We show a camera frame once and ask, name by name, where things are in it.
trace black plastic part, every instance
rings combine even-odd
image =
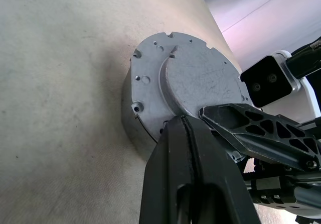
[[[140,224],[260,223],[221,141],[193,117],[166,124],[146,165]]]
[[[299,53],[304,48],[310,46],[314,42],[311,42],[309,44],[306,44],[305,46],[302,46],[302,47],[296,49],[294,52],[292,52],[292,56],[294,56],[295,54]],[[318,71],[315,71],[315,72],[309,74],[307,76],[307,79],[308,79],[309,83],[311,84],[312,88],[314,89],[314,92],[315,92],[315,95],[316,95],[316,98],[317,98],[317,102],[319,104],[319,107],[321,107],[321,84],[320,84],[321,70],[318,70]]]
[[[321,223],[321,219],[310,219],[299,215],[296,217],[295,221],[299,224]]]
[[[290,123],[292,123],[292,124],[294,124],[294,125],[298,125],[299,123],[298,122],[296,122],[296,121],[294,121],[294,120],[292,120],[292,119],[289,119],[288,117],[286,117],[286,116],[283,116],[283,115],[276,115],[278,118],[281,118],[281,119],[283,119],[283,120],[285,120],[285,121],[287,121],[287,122],[290,122]]]
[[[275,81],[269,81],[272,75],[275,75]],[[292,92],[291,84],[273,56],[266,56],[244,71],[241,81],[245,82],[251,100],[257,107],[266,106]],[[260,89],[255,88],[256,84],[260,85]]]
[[[290,185],[285,177],[274,178],[280,179],[280,188],[256,189],[254,187],[249,190],[253,203],[287,210],[300,216],[321,215],[320,188]]]
[[[248,104],[232,103],[204,107],[200,118],[242,154],[301,171],[312,171],[307,161],[315,161],[315,169],[320,167],[316,139],[293,122],[268,115]]]
[[[287,59],[286,64],[297,79],[321,68],[321,40],[318,40]]]
[[[318,117],[314,120],[305,122],[303,124],[297,125],[298,128],[304,129],[314,137],[319,140],[321,139],[321,117]]]

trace circular plate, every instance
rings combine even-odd
[[[232,63],[183,33],[159,33],[139,44],[131,58],[131,98],[133,111],[156,141],[174,116],[198,118],[204,106],[251,104]]]

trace black lattice bracket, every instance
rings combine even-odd
[[[200,118],[245,155],[302,171],[320,168],[316,139],[291,121],[232,103],[204,107]]]

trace white ceiling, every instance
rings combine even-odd
[[[241,68],[321,36],[321,0],[205,0]]]

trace bolt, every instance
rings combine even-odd
[[[308,160],[306,165],[309,169],[315,169],[317,167],[317,163],[314,160]]]
[[[255,83],[253,84],[252,88],[255,92],[258,92],[259,90],[261,90],[261,85],[258,83]]]
[[[267,80],[271,83],[274,83],[277,81],[277,77],[276,75],[273,73],[273,74],[270,74],[268,77],[267,77]]]
[[[292,170],[292,168],[291,168],[291,167],[289,167],[289,166],[285,166],[285,167],[284,167],[284,170],[285,170],[285,171],[291,171],[291,170]]]

